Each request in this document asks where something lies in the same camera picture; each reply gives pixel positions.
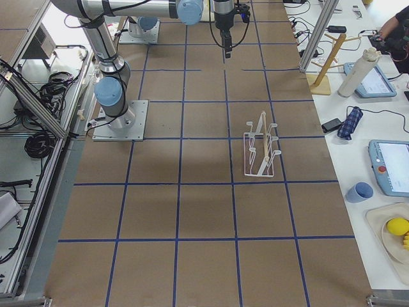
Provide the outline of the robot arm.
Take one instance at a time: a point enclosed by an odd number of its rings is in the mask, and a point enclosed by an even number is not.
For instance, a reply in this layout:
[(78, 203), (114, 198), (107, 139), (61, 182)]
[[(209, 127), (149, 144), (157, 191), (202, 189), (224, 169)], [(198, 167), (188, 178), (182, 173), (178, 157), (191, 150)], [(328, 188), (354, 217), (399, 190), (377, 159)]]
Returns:
[(128, 32), (133, 38), (145, 38), (158, 22), (157, 17), (128, 17)]
[(202, 1), (53, 1), (52, 4), (78, 18), (99, 61), (104, 78), (95, 87), (95, 96), (109, 123), (125, 117), (128, 111), (125, 75), (130, 68), (115, 48), (105, 17), (165, 17), (190, 26), (197, 24), (203, 14)]

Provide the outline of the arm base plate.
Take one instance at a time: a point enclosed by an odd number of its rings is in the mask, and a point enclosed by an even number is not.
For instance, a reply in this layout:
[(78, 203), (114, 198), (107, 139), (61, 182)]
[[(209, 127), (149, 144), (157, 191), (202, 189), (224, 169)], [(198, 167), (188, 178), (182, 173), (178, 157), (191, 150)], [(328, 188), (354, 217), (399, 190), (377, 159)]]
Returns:
[(148, 112), (147, 100), (131, 100), (127, 112), (106, 124), (105, 112), (100, 107), (101, 123), (93, 130), (93, 141), (142, 141)]
[(129, 20), (125, 23), (125, 28), (119, 39), (119, 44), (123, 45), (155, 45), (158, 44), (158, 34), (160, 21), (156, 24), (146, 23), (144, 19), (137, 19), (135, 22)]

